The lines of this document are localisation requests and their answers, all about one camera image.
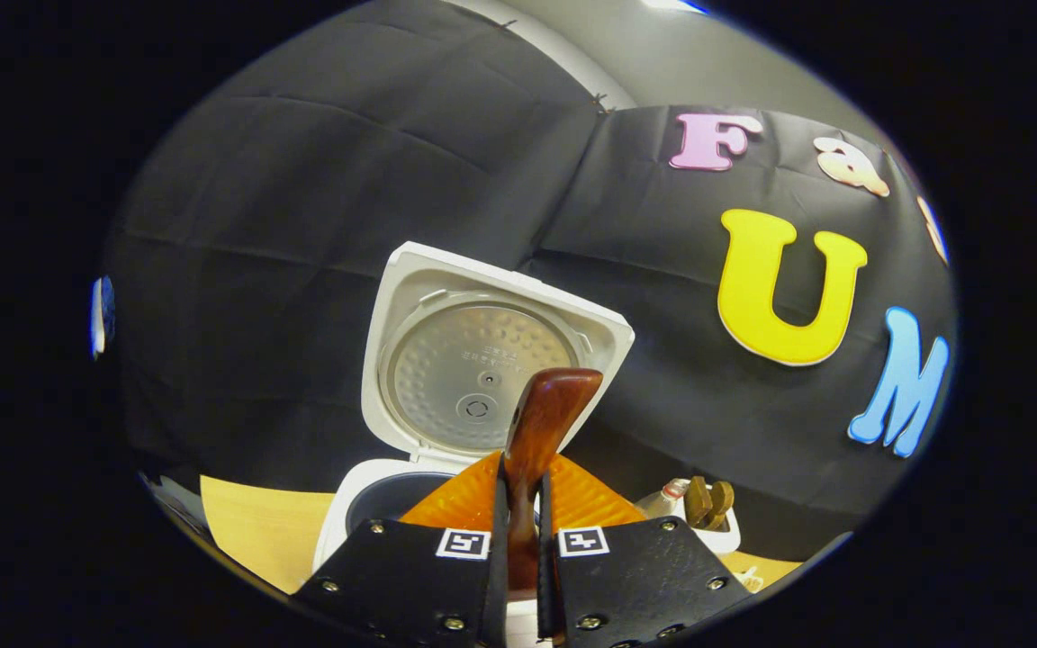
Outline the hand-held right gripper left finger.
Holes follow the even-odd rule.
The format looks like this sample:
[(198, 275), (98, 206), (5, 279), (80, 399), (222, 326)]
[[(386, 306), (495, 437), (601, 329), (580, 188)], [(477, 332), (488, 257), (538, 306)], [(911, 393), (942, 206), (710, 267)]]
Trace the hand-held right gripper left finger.
[(485, 532), (361, 522), (293, 594), (296, 608), (357, 647), (503, 647), (508, 498), (494, 456)]

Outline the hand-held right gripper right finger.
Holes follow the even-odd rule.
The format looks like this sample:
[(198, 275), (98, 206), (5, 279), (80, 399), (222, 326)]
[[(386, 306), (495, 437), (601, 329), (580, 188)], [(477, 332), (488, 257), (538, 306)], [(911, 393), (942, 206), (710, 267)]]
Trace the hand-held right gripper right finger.
[(556, 647), (672, 647), (748, 607), (682, 517), (643, 517), (559, 455), (539, 495), (538, 632)]

